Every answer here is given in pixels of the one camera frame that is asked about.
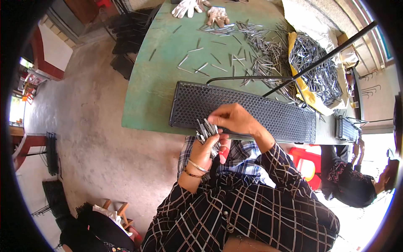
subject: plaid shirt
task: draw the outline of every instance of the plaid shirt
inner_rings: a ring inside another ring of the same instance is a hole
[[[191,137],[186,141],[179,173],[193,142]],[[227,161],[235,166],[218,168],[215,183],[203,181],[195,194],[173,185],[157,208],[140,250],[222,251],[230,235],[244,235],[284,252],[330,251],[339,219],[318,201],[284,150],[276,143],[254,160],[259,154],[252,150],[257,149],[254,142],[233,141],[231,149],[235,159],[229,156]],[[262,182],[257,163],[276,189]]]

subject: patterned top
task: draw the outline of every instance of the patterned top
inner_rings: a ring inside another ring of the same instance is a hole
[[[333,196],[342,203],[363,208],[369,206],[376,199],[374,178],[353,170],[351,163],[336,162],[329,171],[326,184]]]
[[[157,208],[141,251],[222,251],[230,235],[244,235],[280,251],[330,251],[339,219],[320,203],[276,143],[261,155],[276,189],[254,175],[227,171],[195,194],[173,185]]]

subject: silver bangle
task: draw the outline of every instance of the silver bangle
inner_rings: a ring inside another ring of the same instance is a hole
[[[198,166],[197,164],[195,164],[192,160],[188,160],[192,165],[194,165],[197,169],[201,170],[202,172],[208,173],[208,171],[206,171],[205,169],[203,169],[202,167]]]

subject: metal hook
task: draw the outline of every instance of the metal hook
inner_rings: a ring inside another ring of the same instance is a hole
[[[373,87],[367,87],[367,88],[363,88],[363,89],[361,89],[361,90],[364,91],[364,90],[371,89],[371,88],[376,88],[376,87],[379,87],[379,90],[382,89],[382,86],[381,86],[381,85],[375,85],[375,86],[373,86]]]
[[[362,92],[370,92],[371,90],[375,90],[375,93],[376,93],[376,88],[371,88],[371,89],[366,89],[366,90],[361,90]]]
[[[373,92],[371,92],[371,91],[369,91],[369,92],[364,92],[364,93],[362,93],[362,94],[368,94],[368,93],[371,93],[371,96],[373,96],[373,95],[374,95],[374,93],[373,93]]]

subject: person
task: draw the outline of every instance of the person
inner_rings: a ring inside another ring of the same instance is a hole
[[[157,208],[140,251],[330,251],[339,219],[272,135],[236,103],[221,105],[208,121],[255,141],[233,140],[225,164],[206,174],[212,146],[227,144],[229,136],[219,130],[203,145],[187,137],[178,180]],[[261,181],[261,171],[275,189]]]
[[[379,176],[378,182],[372,176],[361,173],[361,163],[364,158],[365,143],[360,138],[353,145],[353,159],[348,162],[348,145],[321,145],[321,171],[319,177],[322,181],[322,193],[327,200],[338,199],[342,203],[364,208],[369,206],[378,194],[385,190],[385,184],[391,179],[389,166]]]

